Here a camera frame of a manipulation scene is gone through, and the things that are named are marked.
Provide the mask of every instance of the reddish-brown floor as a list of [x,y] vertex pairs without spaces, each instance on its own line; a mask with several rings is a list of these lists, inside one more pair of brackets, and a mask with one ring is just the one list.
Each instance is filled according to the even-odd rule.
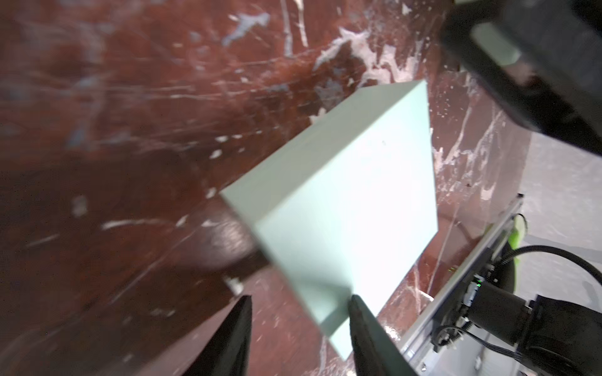
[[399,338],[517,193],[529,144],[436,42],[450,6],[0,4],[0,373],[177,375],[238,278],[249,375],[352,375],[216,192],[360,85],[426,79],[439,232],[379,315]]

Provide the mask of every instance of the white paint splatter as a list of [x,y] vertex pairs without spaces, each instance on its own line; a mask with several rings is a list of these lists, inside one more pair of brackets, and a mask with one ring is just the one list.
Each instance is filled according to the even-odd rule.
[[155,308],[154,310],[149,312],[149,314],[151,316],[165,316],[165,317],[171,317],[175,313],[176,313],[175,309],[167,310],[167,309],[160,309],[160,308]]
[[320,107],[320,109],[318,110],[318,114],[317,115],[309,115],[309,121],[312,124],[315,124],[318,121],[318,119],[320,119],[324,115],[326,115],[326,108]]
[[107,221],[101,225],[101,229],[104,231],[104,230],[112,229],[114,227],[135,226],[135,225],[139,225],[139,224],[166,225],[166,224],[173,224],[173,222],[169,223],[168,221],[160,220],[157,218],[141,219],[141,220]]
[[180,218],[178,220],[178,222],[176,222],[176,227],[182,227],[183,225],[185,225],[187,219],[188,219],[188,214],[183,216],[182,218]]
[[409,15],[411,11],[412,11],[412,8],[408,7],[405,3],[402,4],[402,14],[404,16]]
[[433,148],[433,168],[435,174],[438,174],[443,168],[443,147],[440,147],[439,150]]
[[294,0],[295,4],[297,4],[297,9],[299,10],[299,32],[301,33],[301,43],[303,43],[303,47],[308,47],[307,43],[307,34],[305,34],[305,21],[303,20],[303,0]]
[[462,127],[460,128],[460,134],[458,135],[458,138],[456,139],[456,142],[454,143],[454,145],[452,145],[449,153],[445,157],[445,160],[442,162],[442,166],[454,164],[455,163],[454,159],[460,155],[460,150],[459,150],[460,143],[464,139],[464,130],[466,129],[466,123],[468,121],[468,118],[470,118],[470,114],[472,112],[473,112],[472,107],[468,107],[466,109],[466,113],[464,114],[464,119],[462,121]]
[[486,190],[484,186],[481,186],[481,200],[483,200],[483,201],[491,200],[491,197],[493,196],[493,190],[495,189],[496,184],[497,184],[497,182],[493,183],[493,185],[491,187],[489,187],[488,190]]
[[244,285],[240,282],[240,279],[230,278],[228,276],[223,276],[222,279],[226,286],[228,286],[230,291],[232,291],[235,297],[243,293]]
[[222,46],[228,47],[232,41],[244,37],[249,30],[255,25],[261,25],[266,27],[270,21],[270,15],[268,13],[261,13],[257,16],[249,16],[248,14],[239,14],[235,16],[236,19],[228,16],[231,20],[238,22],[238,26],[232,32],[232,34],[222,39]]
[[399,342],[402,339],[397,330],[388,325],[385,325],[385,332],[389,335],[389,337],[391,337],[392,340],[396,342]]
[[495,135],[495,132],[494,132],[495,124],[497,124],[501,115],[502,115],[501,110],[497,111],[497,114],[495,114],[495,105],[494,105],[492,107],[491,123],[489,123],[489,126],[487,127],[487,130],[483,134],[483,137],[481,137],[478,140],[477,145],[474,147],[474,151],[464,150],[461,153],[463,155],[467,155],[466,172],[465,172],[464,176],[462,177],[463,179],[472,176],[472,173],[474,170],[474,164],[476,162],[477,157],[481,157],[481,163],[479,165],[479,170],[481,172],[483,172],[483,170],[487,166],[487,162],[489,161],[489,156],[491,154],[491,145],[493,143],[493,139],[494,139],[494,135]]
[[211,152],[211,155],[209,156],[209,159],[216,159],[222,156],[222,150],[221,149],[217,149],[217,150],[213,150],[213,152]]
[[429,301],[433,301],[435,300],[432,296],[430,296],[429,294],[427,294],[426,292],[419,290],[420,291],[420,295],[424,296],[425,298],[427,298]]
[[326,368],[326,336],[322,336],[322,344],[320,345],[320,369],[318,370],[318,375],[321,375]]
[[71,199],[71,214],[80,218],[88,212],[88,200],[82,194]]
[[466,74],[466,78],[464,79],[464,85],[467,88],[468,97],[474,100],[478,100],[480,97],[479,84],[477,83],[477,79],[470,75],[470,73]]
[[408,82],[414,79],[418,72],[419,60],[416,56],[410,56],[406,59],[403,67],[397,67],[395,59],[396,48],[394,46],[385,45],[380,55],[380,66],[389,66],[393,74],[394,82]]
[[212,220],[205,220],[205,222],[203,222],[201,224],[202,227],[217,227],[219,226],[218,222],[213,222]]
[[284,56],[293,57],[293,33],[291,33],[291,22],[288,18],[287,0],[280,0],[280,7],[284,24]]
[[27,243],[25,245],[25,247],[26,248],[35,247],[37,245],[44,244],[44,243],[47,243],[49,241],[53,241],[54,239],[58,239],[59,236],[60,236],[60,234],[55,233],[55,234],[52,234],[52,235],[47,236],[45,238],[42,238],[40,240],[35,240],[35,241],[32,241],[32,242],[29,242],[29,243]]
[[214,187],[209,188],[207,190],[207,194],[205,194],[205,198],[212,199],[216,195],[216,193],[217,193],[217,188],[214,188]]
[[418,72],[420,55],[422,54],[422,40],[416,42],[413,56],[408,57],[403,67],[399,68],[395,59],[396,48],[394,46],[385,45],[380,56],[380,61],[378,61],[377,53],[372,51],[368,44],[369,31],[365,30],[355,33],[345,28],[339,28],[339,32],[341,36],[333,40],[330,46],[320,53],[320,56],[315,61],[313,71],[336,57],[345,43],[351,42],[352,55],[362,60],[366,66],[366,71],[362,74],[358,88],[365,85],[369,79],[373,79],[379,84],[390,84],[391,73],[393,73],[394,82],[406,82],[415,78]]

